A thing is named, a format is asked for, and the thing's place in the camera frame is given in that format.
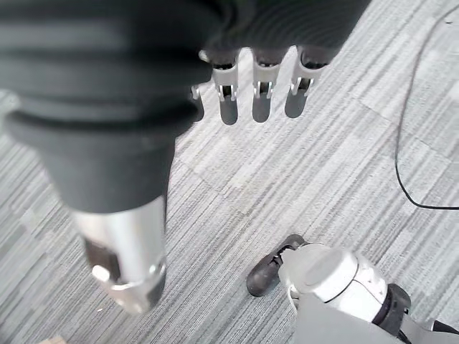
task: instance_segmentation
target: black wire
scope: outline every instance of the black wire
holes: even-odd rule
[[[394,155],[394,163],[395,163],[395,173],[397,174],[397,180],[399,182],[400,188],[402,188],[402,191],[404,192],[405,196],[408,198],[408,200],[413,203],[415,206],[418,206],[420,208],[424,209],[435,209],[435,210],[459,210],[459,206],[426,206],[425,204],[420,204],[417,203],[412,199],[410,194],[408,193],[407,189],[404,187],[402,183],[402,179],[400,178],[399,174],[399,146],[400,146],[400,137],[402,136],[402,126],[403,126],[403,119],[404,119],[404,114],[406,113],[407,106],[408,106],[408,100],[410,98],[410,95],[412,93],[413,85],[415,83],[415,77],[417,70],[419,68],[420,60],[422,55],[424,54],[424,50],[427,46],[427,43],[430,41],[432,38],[432,35],[437,28],[437,25],[442,22],[447,16],[449,16],[451,13],[459,9],[459,5],[454,6],[452,9],[450,9],[448,12],[443,14],[433,25],[432,29],[429,31],[427,37],[425,38],[424,43],[422,43],[421,49],[417,53],[416,60],[415,60],[415,67],[413,68],[413,73],[412,73],[412,78],[410,81],[410,86],[408,87],[407,95],[404,99],[404,104],[402,108],[402,114],[400,115],[400,121],[399,121],[399,127],[397,129],[397,142],[395,144],[395,155]]]

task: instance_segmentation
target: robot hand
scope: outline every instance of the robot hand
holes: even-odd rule
[[[441,322],[415,323],[409,316],[410,296],[347,249],[307,244],[290,235],[254,267],[247,289],[262,297],[279,282],[297,313],[296,344],[363,344],[369,338],[376,344],[459,341],[459,332]]]
[[[368,2],[0,4],[0,87],[21,103],[6,129],[38,152],[90,271],[127,311],[150,310],[163,292],[169,173],[175,139],[203,117],[197,85],[213,75],[223,122],[235,123],[237,53],[250,47],[253,117],[264,122],[283,55],[297,46],[285,111],[298,117]]]

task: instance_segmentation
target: silver metal cylinder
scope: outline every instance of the silver metal cylinder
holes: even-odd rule
[[[150,310],[164,288],[165,202],[160,196],[145,206],[111,214],[73,211],[93,276],[132,313]]]

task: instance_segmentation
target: gray striped carpet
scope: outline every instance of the gray striped carpet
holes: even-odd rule
[[[202,87],[207,114],[179,140],[171,177],[167,287],[148,315],[100,291],[36,157],[2,136],[0,343],[292,343],[283,291],[254,299],[245,276],[293,232],[365,254],[411,294],[416,319],[458,327],[459,213],[414,207],[392,160],[413,60],[455,2],[374,0],[299,119],[283,114],[293,51],[264,125],[251,119],[249,52],[236,125]],[[442,25],[427,50],[402,134],[402,179],[427,204],[459,204],[458,28]]]

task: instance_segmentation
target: white cylinder cap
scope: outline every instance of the white cylinder cap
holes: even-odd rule
[[[327,302],[347,288],[358,267],[359,263],[353,254],[343,249],[331,249],[305,271],[303,286]]]

